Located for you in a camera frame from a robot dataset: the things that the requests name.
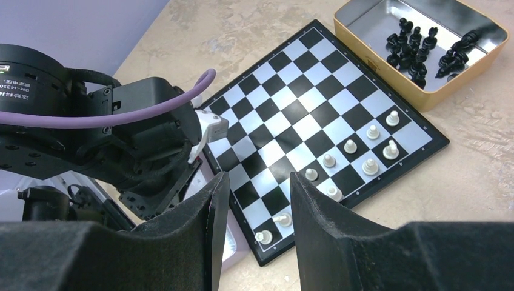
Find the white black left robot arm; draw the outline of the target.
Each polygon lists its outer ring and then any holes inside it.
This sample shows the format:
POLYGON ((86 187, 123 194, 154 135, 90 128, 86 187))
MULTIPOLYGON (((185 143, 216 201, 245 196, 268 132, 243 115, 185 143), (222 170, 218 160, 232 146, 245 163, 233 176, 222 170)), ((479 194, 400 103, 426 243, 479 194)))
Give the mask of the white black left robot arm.
POLYGON ((189 94, 160 77, 126 85, 68 68, 35 49, 1 45, 1 169, 23 186, 24 220, 132 222, 92 185, 113 185, 140 219, 180 203, 201 165, 189 94))

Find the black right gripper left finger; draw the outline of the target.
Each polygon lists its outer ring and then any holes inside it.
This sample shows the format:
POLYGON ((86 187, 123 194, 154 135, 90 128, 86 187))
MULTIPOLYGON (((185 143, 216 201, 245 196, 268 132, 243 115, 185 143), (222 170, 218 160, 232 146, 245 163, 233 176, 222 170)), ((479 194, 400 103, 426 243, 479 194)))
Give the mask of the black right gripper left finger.
POLYGON ((93 221, 1 224, 2 290, 218 290, 230 178, 136 226, 93 221))

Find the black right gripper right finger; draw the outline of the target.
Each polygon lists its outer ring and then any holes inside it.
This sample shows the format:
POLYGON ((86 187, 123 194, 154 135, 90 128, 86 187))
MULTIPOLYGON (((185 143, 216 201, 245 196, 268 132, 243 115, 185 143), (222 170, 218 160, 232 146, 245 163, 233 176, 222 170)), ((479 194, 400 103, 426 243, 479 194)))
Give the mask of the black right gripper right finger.
POLYGON ((513 223, 373 222, 290 175, 302 290, 512 290, 513 223))

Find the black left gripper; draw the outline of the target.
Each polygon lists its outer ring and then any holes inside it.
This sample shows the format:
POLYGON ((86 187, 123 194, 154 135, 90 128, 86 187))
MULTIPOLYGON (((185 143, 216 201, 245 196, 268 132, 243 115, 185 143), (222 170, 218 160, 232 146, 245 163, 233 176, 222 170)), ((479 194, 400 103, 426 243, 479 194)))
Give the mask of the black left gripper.
MULTIPOLYGON (((160 77, 119 87, 104 86, 80 97, 85 116, 119 116, 176 99, 182 89, 160 77)), ((199 168, 187 161, 201 130, 193 106, 140 121, 85 129, 80 133, 80 172, 113 185, 121 202, 147 220, 176 205, 199 168)))

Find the white chess piece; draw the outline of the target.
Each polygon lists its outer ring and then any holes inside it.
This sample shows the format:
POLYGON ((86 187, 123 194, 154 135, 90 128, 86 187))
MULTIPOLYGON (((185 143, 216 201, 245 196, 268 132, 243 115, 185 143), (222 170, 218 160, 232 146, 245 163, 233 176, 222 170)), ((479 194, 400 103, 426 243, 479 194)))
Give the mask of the white chess piece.
POLYGON ((340 202, 344 198, 341 189, 337 186, 328 186, 325 190, 325 194, 336 202, 340 202))

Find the white chess pawn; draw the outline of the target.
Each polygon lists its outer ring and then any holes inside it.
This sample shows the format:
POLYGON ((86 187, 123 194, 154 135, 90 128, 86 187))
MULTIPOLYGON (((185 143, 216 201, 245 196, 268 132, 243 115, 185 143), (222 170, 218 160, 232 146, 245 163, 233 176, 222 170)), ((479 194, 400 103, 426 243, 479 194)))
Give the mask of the white chess pawn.
POLYGON ((386 117, 385 119, 386 121, 386 124, 389 126, 389 127, 396 127, 399 122, 400 122, 400 118, 399 118, 399 113, 398 111, 396 110, 392 110, 386 117))

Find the white knight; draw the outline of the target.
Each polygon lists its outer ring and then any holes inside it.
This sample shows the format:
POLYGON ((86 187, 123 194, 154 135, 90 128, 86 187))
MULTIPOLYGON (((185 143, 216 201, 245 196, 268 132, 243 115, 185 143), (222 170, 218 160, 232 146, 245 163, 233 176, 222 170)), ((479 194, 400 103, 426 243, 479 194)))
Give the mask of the white knight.
POLYGON ((290 227, 293 224, 292 215, 290 213, 281 213, 272 218, 274 223, 281 227, 290 227))

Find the white corner board piece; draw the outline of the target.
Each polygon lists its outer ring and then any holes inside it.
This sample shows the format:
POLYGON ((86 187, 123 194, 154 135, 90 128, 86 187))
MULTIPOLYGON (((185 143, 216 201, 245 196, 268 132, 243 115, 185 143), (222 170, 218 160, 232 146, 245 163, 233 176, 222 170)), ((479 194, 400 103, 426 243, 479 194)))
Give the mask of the white corner board piece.
POLYGON ((382 155, 385 159, 395 160, 399 156, 399 148, 397 143, 394 140, 389 140, 388 145, 385 146, 382 150, 382 155))

